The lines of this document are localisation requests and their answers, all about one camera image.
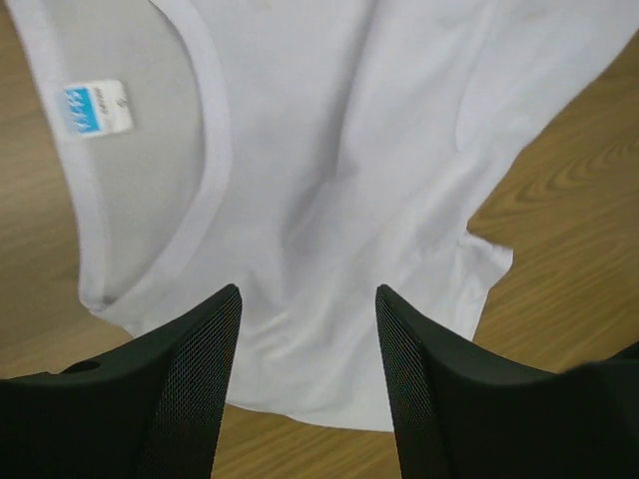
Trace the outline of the white t shirt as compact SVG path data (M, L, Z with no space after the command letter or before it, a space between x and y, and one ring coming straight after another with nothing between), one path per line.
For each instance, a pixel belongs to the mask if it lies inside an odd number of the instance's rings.
M244 299L230 403L392 427L386 283L471 338L470 218L627 45L634 1L11 1L76 213L79 296L142 335Z

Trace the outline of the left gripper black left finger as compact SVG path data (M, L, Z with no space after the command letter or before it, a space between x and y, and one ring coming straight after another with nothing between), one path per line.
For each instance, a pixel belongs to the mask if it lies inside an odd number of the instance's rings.
M1 383L5 478L208 478L242 297L227 285L191 311L58 373Z

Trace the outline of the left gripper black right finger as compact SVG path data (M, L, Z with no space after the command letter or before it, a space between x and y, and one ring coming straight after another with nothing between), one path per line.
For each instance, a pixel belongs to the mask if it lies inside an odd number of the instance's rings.
M376 324L405 478L634 478L638 348L553 373L507 359L387 285Z

